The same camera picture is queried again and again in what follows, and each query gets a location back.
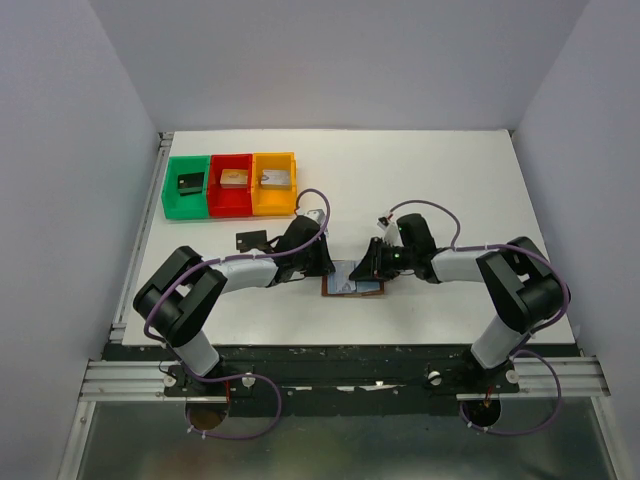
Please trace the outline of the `brown leather card holder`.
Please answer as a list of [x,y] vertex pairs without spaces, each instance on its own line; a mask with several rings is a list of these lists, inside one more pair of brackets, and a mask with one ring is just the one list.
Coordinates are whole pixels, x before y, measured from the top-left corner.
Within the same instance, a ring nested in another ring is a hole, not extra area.
[[335,271],[322,278],[322,295],[324,297],[366,297],[384,294],[382,282],[353,281],[349,275],[354,271],[354,260],[334,262]]

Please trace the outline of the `black VIP card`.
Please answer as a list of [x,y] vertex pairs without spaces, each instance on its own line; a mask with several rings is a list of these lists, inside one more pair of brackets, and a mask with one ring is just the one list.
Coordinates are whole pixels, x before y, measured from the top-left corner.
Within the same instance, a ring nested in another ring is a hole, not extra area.
[[236,249],[241,252],[248,252],[252,249],[261,250],[267,245],[267,232],[265,230],[256,230],[248,232],[240,232],[236,234]]

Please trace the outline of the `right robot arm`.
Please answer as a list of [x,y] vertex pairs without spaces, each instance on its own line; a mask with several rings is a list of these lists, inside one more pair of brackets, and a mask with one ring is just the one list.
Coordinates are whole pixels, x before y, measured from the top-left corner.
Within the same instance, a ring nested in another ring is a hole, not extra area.
[[545,323],[558,321],[570,301],[569,289],[548,260],[527,237],[487,247],[439,248],[420,214],[396,222],[401,244],[380,237],[349,279],[387,282],[411,271],[431,284],[479,282],[485,285],[496,315],[470,347],[470,361],[460,367],[460,379],[480,392],[496,380],[496,368],[512,357]]

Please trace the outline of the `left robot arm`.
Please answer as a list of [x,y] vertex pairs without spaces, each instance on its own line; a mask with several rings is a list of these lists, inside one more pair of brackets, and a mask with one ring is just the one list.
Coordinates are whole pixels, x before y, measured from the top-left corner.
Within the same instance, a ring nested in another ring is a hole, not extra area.
[[310,210],[296,216],[274,242],[216,261],[205,261],[189,246],[179,247],[136,293],[133,309],[145,320],[145,334],[157,332],[154,338],[189,369],[187,382],[197,393],[209,395],[221,385],[220,355],[203,331],[218,298],[287,283],[296,274],[333,273],[327,224],[323,210]]

